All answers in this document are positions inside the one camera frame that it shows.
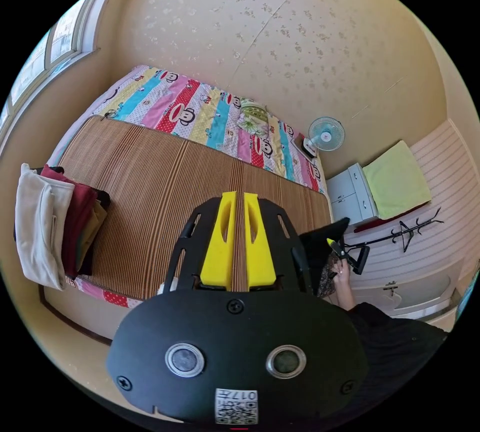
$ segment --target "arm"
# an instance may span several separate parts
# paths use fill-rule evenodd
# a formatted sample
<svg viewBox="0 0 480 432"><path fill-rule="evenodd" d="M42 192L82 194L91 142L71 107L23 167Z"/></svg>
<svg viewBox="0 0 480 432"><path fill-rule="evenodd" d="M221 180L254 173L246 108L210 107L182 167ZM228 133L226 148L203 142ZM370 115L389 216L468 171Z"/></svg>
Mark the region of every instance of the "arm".
<svg viewBox="0 0 480 432"><path fill-rule="evenodd" d="M333 269L336 272L333 282L337 293L336 296L339 300L338 304L345 310L351 310L355 307L355 299L350 287L350 266L344 259L337 262Z"/></svg>

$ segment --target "person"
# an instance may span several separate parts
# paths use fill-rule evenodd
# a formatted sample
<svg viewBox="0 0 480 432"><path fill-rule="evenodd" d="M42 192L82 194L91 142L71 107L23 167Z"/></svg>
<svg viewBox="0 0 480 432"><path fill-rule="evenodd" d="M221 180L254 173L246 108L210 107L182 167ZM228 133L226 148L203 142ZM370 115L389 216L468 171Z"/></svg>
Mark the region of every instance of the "person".
<svg viewBox="0 0 480 432"><path fill-rule="evenodd" d="M356 304L348 262L336 262L333 272L338 306L356 328L369 366L350 403L324 423L330 421L337 426L371 410L405 385L435 354L448 333L419 320L392 318L366 302Z"/></svg>

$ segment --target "window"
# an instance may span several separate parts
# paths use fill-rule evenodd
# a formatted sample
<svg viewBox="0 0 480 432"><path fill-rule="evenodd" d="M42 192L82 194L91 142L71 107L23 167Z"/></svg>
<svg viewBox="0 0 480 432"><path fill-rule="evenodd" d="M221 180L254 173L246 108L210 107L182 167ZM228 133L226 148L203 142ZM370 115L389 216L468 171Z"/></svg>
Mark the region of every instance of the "window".
<svg viewBox="0 0 480 432"><path fill-rule="evenodd" d="M0 137L31 93L52 73L81 53L83 27L93 0L79 0L34 48L20 70L0 115Z"/></svg>

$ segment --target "screw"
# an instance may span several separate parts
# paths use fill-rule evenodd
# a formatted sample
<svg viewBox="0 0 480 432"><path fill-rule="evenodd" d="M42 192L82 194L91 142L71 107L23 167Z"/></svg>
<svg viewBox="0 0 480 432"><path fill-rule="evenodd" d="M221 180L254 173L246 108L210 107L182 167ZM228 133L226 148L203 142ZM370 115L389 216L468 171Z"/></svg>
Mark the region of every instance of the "screw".
<svg viewBox="0 0 480 432"><path fill-rule="evenodd" d="M242 313L244 311L243 304L244 303L241 300L234 298L226 305L226 309L233 314Z"/></svg>
<svg viewBox="0 0 480 432"><path fill-rule="evenodd" d="M347 380L341 387L340 387L340 393L342 395L348 395L352 390L355 385L354 380Z"/></svg>
<svg viewBox="0 0 480 432"><path fill-rule="evenodd" d="M116 382L117 382L118 386L119 386L120 388L122 388L123 390L128 391L128 390L131 390L131 389L132 389L132 388L131 388L131 387L132 387L132 385L131 385L132 383L131 383L126 377L124 377L123 375L119 375L119 376L116 378L116 380L117 380Z"/></svg>

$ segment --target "yellow clamp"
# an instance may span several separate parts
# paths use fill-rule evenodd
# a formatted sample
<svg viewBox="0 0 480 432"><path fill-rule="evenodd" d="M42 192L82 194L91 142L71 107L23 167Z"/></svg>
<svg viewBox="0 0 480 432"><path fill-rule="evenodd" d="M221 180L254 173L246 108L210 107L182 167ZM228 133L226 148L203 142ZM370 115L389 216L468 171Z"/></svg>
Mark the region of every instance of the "yellow clamp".
<svg viewBox="0 0 480 432"><path fill-rule="evenodd" d="M224 192L200 273L202 284L230 290L237 193Z"/></svg>
<svg viewBox="0 0 480 432"><path fill-rule="evenodd" d="M256 193L243 194L245 217L246 276L248 289L270 286L277 279L265 232L259 198Z"/></svg>
<svg viewBox="0 0 480 432"><path fill-rule="evenodd" d="M236 192L222 193L217 218L200 273L203 285L224 287L226 290L231 288L236 204ZM244 193L243 207L248 289L271 286L277 277L267 233L263 225L258 195Z"/></svg>

